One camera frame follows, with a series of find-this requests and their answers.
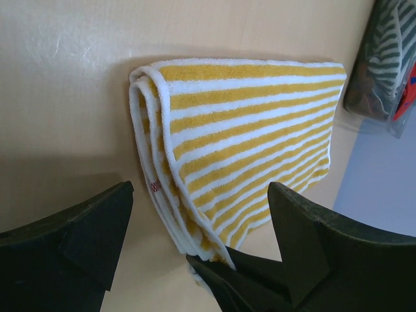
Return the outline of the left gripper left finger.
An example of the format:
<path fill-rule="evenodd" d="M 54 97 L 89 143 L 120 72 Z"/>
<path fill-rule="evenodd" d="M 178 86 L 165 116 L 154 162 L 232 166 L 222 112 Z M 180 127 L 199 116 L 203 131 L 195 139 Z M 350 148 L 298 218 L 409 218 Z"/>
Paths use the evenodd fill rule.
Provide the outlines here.
<path fill-rule="evenodd" d="M 99 311 L 112 287 L 134 188 L 121 182 L 1 233 L 2 311 Z"/>

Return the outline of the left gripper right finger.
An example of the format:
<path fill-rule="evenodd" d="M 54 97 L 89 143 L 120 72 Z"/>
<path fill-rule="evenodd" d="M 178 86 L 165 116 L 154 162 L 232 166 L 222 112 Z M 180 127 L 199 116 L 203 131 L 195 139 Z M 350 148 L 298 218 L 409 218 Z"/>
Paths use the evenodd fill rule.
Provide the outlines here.
<path fill-rule="evenodd" d="M 228 253 L 233 266 L 188 256 L 222 311 L 414 311 L 415 238 L 268 186 L 281 254 Z"/>

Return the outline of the yellow striped towel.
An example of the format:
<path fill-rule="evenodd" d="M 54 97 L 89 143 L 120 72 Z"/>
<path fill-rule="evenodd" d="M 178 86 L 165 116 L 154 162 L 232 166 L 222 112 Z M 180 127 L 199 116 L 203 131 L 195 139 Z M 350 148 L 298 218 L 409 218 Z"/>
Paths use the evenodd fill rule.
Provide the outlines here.
<path fill-rule="evenodd" d="M 149 196 L 181 254 L 232 267 L 230 249 L 270 220 L 267 189 L 303 192 L 330 168 L 337 62 L 183 58 L 129 76 Z"/>

